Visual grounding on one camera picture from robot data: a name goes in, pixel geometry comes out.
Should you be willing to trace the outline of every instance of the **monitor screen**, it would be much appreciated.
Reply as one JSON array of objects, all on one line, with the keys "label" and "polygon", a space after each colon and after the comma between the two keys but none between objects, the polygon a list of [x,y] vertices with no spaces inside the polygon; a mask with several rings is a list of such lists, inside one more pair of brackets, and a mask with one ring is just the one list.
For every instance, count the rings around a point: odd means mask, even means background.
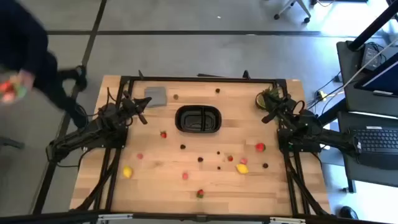
[{"label": "monitor screen", "polygon": [[398,96],[398,53],[360,80],[355,87],[378,94]]}]

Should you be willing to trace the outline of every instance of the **keyboard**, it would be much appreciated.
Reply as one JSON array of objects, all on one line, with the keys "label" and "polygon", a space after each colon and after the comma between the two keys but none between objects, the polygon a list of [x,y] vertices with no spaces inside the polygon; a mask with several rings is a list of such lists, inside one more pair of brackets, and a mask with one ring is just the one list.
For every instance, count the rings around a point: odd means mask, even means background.
[{"label": "keyboard", "polygon": [[366,166],[398,170],[398,128],[365,126],[349,129],[361,143],[357,161]]}]

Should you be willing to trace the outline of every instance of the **concrete floor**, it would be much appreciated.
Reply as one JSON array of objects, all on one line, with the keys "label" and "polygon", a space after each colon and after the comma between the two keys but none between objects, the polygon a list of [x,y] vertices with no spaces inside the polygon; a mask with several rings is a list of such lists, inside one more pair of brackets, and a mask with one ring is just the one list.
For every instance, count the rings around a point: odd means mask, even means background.
[{"label": "concrete floor", "polygon": [[[23,0],[22,3],[47,30],[92,30],[101,0]],[[330,7],[317,4],[311,9],[311,22],[305,25],[302,24],[305,13],[298,4],[278,21],[273,20],[283,3],[276,0],[108,0],[99,30],[303,32],[263,36],[97,35],[88,61],[89,86],[78,95],[78,101],[87,111],[94,111],[103,75],[137,75],[139,69],[145,76],[193,77],[197,73],[210,73],[240,77],[248,70],[255,78],[296,78],[303,81],[306,98],[311,100],[313,92],[340,70],[336,43],[358,35],[386,8],[380,1],[379,4],[336,2]],[[396,23],[390,21],[384,30],[393,32]],[[314,37],[309,31],[321,33]],[[81,63],[90,36],[64,34],[68,35],[50,35],[49,49],[55,52],[60,67],[72,67]],[[384,44],[381,38],[373,41]],[[68,92],[72,85],[65,84]],[[338,86],[333,83],[325,91]],[[24,215],[31,211],[46,164],[44,149],[55,137],[61,117],[61,112],[37,92],[1,108],[0,121],[7,129],[0,130],[0,135],[22,141],[26,147],[20,151],[10,147],[0,150],[0,216]],[[75,152],[63,163],[75,164],[79,155]],[[344,167],[324,164],[323,171],[333,212],[349,205],[361,219],[398,222],[393,216],[394,206],[385,203],[391,201],[391,195],[398,195],[397,189],[358,183],[358,193],[347,195],[339,191],[346,187]],[[57,169],[44,212],[68,210],[76,173],[75,168]]]}]

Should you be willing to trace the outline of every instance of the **wooden table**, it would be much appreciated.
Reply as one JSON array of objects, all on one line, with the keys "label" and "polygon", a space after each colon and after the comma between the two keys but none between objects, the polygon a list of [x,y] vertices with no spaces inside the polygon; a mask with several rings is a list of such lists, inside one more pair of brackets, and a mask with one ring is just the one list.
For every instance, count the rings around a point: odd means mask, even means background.
[{"label": "wooden table", "polygon": [[[118,91],[120,76],[104,76],[96,107],[106,103],[106,87],[113,96]],[[263,83],[220,82],[149,82],[135,81],[133,97],[143,98],[149,86],[164,86],[167,106],[147,108],[148,121],[143,125],[134,117],[126,147],[121,154],[112,211],[147,213],[207,213],[219,215],[291,215],[289,191],[282,153],[278,150],[277,124],[263,124],[267,114],[254,105],[256,95],[270,85]],[[299,80],[287,80],[287,89],[296,101],[304,100]],[[222,115],[222,125],[214,134],[182,133],[175,127],[175,112],[183,105],[211,105]],[[160,136],[167,132],[167,138]],[[264,152],[255,145],[263,142]],[[142,153],[142,160],[137,154]],[[104,149],[88,153],[76,180],[70,208],[82,203],[96,185]],[[301,153],[305,183],[309,191],[330,212],[328,196],[319,161],[310,153]],[[248,159],[249,173],[239,174],[235,165]],[[134,173],[123,177],[123,167]],[[189,179],[183,180],[183,172]],[[196,198],[197,190],[205,196]],[[105,188],[101,208],[104,207]],[[300,191],[296,186],[299,211]]]}]

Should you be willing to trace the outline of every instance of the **black tray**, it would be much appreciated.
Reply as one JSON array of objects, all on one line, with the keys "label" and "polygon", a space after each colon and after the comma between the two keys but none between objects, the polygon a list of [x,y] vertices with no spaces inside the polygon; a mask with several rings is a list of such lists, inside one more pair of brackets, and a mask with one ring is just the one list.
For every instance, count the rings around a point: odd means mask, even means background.
[{"label": "black tray", "polygon": [[175,125],[183,132],[215,133],[221,127],[221,113],[214,106],[183,106],[175,114]]}]

